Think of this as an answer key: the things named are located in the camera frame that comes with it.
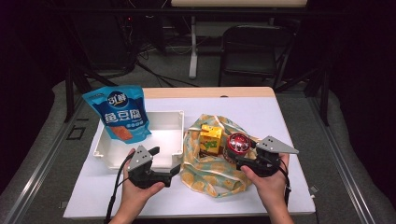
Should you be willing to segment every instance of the snack bag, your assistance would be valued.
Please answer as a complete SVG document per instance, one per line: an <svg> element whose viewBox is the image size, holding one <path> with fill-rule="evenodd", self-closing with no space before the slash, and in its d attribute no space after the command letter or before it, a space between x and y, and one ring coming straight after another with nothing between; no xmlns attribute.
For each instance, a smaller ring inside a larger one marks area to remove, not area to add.
<svg viewBox="0 0 396 224"><path fill-rule="evenodd" d="M140 86L103 87L82 97L100 116L112 139L132 144L151 134Z"/></svg>

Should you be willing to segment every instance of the gray carpet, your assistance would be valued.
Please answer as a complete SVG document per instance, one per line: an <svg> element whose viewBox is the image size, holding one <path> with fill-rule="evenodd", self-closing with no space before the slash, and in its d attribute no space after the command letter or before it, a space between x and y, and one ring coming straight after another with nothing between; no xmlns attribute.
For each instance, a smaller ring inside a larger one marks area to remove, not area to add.
<svg viewBox="0 0 396 224"><path fill-rule="evenodd" d="M167 57L158 55L155 52L149 54L148 60L141 60L154 72L164 76L182 79L199 86L216 86L217 73L219 70L219 57L212 52L202 50L198 61L198 77L195 80L188 78L190 66L190 54L170 53ZM156 77L149 75L141 68L136 69L128 76L112 79L118 84L137 84L142 87L161 87ZM262 82L258 79L224 79L227 86L269 86L270 81ZM95 88L102 86L92 80ZM316 117L316 109L312 106L312 99L306 99L301 89L304 83L297 86L291 92L277 95L280 108L290 131L290 136L296 148L300 149L299 159L303 167L308 186L317 186L319 192L314 199L318 209L318 219L320 223L361 223L355 206L351 201L345 184L340 177L331 153L331 146L326 133L322 131ZM1 221L4 222L10 216L15 202L18 199L29 181L30 176L35 172L37 165L42 162L42 158L47 156L52 143L58 136L62 136L59 142L59 153L54 155L54 161L50 165L50 170L44 174L45 179L38 186L37 192L32 202L28 202L26 210L21 212L18 219L20 223L101 223L101 220L74 221L63 218L64 208L59 208L60 202L67 202L70 198L74 184L78 178L91 140L97 125L97 117L90 107L84 105L75 115L69 124L64 125L65 97L64 84L54 88L56 92L56 102L49 115L49 119L37 137L21 169L14 176L8 188L1 195ZM331 94L329 108L330 129L337 140L338 146L345 155L351 173L360 186L361 194L366 200L369 210L372 212L376 223L394 223L396 214L388 199L373 185L361 163L356 158L347 139L347 129L338 107L337 99ZM80 140L80 131L85 128ZM317 223L317 215L299 216L293 218L296 223ZM137 220L136 223L162 223L175 222L176 220ZM264 217L249 218L219 218L216 223L240 223L255 222L263 223L267 221Z"/></svg>

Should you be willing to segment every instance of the black chair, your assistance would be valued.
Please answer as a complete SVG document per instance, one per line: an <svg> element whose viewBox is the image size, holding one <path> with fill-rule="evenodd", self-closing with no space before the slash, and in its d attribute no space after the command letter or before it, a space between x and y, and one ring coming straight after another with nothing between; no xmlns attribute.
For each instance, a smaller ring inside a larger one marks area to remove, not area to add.
<svg viewBox="0 0 396 224"><path fill-rule="evenodd" d="M222 37L218 86L223 76L243 76L273 78L275 88L293 38L293 31L280 26L229 28Z"/></svg>

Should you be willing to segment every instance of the floor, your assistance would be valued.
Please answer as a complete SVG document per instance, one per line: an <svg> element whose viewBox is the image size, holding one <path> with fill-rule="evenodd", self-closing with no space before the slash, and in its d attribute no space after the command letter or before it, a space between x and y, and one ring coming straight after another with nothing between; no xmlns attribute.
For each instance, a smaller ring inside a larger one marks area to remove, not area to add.
<svg viewBox="0 0 396 224"><path fill-rule="evenodd" d="M140 59L150 69L161 75L177 78L184 82L198 86L217 86L219 69L219 55L213 48L200 50L198 59L197 78L189 79L190 53L183 48L168 48L169 54L164 57L152 51L148 58ZM142 87L165 87L154 75L150 75L140 67L129 75L111 78L118 84L136 84ZM102 86L95 80L90 80L94 88ZM188 86L177 82L179 87ZM271 80L245 78L230 78L225 86L270 86ZM331 94L329 103L330 127L320 124L317 111L317 99L306 99L302 94L305 83L278 94L279 104L288 124L290 135L296 147L303 147L305 155L300 158L307 182L310 186L319 187L315 202L318 214L307 217L294 217L296 223L394 223L396 214L387 198L373 185L370 176L364 170L353 152L347 139L347 128L339 110L336 96ZM46 124L37 137L20 170L16 173L8 188L0 196L0 220L16 223L98 223L94 221L71 221L62 218L60 201L51 200L53 195L62 189L56 186L52 173L59 164L62 153L54 148L62 148L67 131L78 122L63 123L65 118L65 89L64 83L53 88L56 94L54 106ZM75 93L76 102L80 101L80 93ZM243 221L255 221L254 217L244 218ZM216 223L240 222L237 218L216 220ZM180 223L182 220L165 220L167 223ZM149 220L137 220L136 223Z"/></svg>

